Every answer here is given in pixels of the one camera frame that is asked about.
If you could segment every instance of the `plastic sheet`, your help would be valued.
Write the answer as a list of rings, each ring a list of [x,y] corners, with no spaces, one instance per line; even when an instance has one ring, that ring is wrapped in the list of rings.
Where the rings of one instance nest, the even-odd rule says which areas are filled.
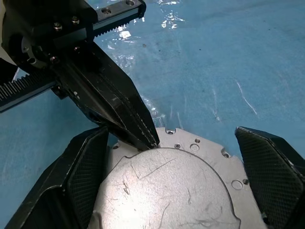
[[[114,1],[91,1],[102,8]],[[236,126],[305,156],[303,0],[147,0],[145,17],[95,39],[133,79],[157,127],[240,156]],[[73,136],[92,128],[46,92],[0,116],[0,228]]]

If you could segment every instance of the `metal plate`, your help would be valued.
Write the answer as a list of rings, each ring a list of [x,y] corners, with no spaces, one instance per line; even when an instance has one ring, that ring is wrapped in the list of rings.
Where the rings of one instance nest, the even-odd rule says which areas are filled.
[[[157,129],[160,148],[114,146],[90,229],[265,229],[242,162],[181,129]]]

